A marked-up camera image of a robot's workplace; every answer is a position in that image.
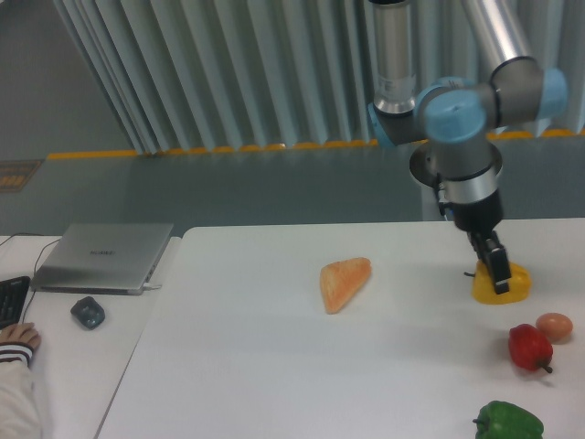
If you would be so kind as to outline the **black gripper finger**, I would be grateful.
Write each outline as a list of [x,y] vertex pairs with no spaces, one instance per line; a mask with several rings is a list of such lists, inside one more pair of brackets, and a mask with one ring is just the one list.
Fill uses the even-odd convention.
[[485,241],[483,235],[479,232],[470,231],[467,233],[467,237],[476,253],[477,259],[483,264],[486,264]]
[[505,246],[500,242],[495,230],[491,237],[484,241],[483,261],[492,280],[496,294],[509,291],[511,270]]

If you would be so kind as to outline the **person's hand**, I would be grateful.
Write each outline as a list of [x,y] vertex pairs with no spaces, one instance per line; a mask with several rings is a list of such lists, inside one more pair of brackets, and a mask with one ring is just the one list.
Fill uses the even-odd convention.
[[23,345],[36,351],[41,345],[41,336],[34,323],[13,324],[1,330],[1,345]]

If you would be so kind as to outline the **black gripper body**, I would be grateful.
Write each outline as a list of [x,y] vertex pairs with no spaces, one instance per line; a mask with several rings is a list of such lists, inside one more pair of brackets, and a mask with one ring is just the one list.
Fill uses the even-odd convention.
[[474,203],[439,202],[439,212],[445,214],[448,211],[451,212],[452,220],[458,229],[481,234],[491,234],[495,226],[504,217],[498,189],[487,198]]

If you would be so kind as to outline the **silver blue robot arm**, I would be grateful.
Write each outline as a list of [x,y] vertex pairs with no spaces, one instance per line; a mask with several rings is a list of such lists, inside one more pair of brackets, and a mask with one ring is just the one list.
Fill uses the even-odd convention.
[[511,264],[498,239],[503,218],[494,147],[488,131],[553,118],[568,102],[558,69],[541,69],[532,57],[516,14],[503,1],[464,1],[488,67],[487,82],[445,78],[415,91],[410,1],[374,1],[378,84],[373,113],[379,141],[401,145],[428,141],[422,168],[431,177],[440,211],[449,210],[466,232],[497,295],[510,290]]

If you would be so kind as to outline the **white sleeved forearm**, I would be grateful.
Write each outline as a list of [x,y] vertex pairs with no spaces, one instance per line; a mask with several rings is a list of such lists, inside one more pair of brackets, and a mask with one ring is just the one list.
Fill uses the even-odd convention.
[[1,343],[1,437],[41,438],[42,425],[29,369],[33,349],[20,342]]

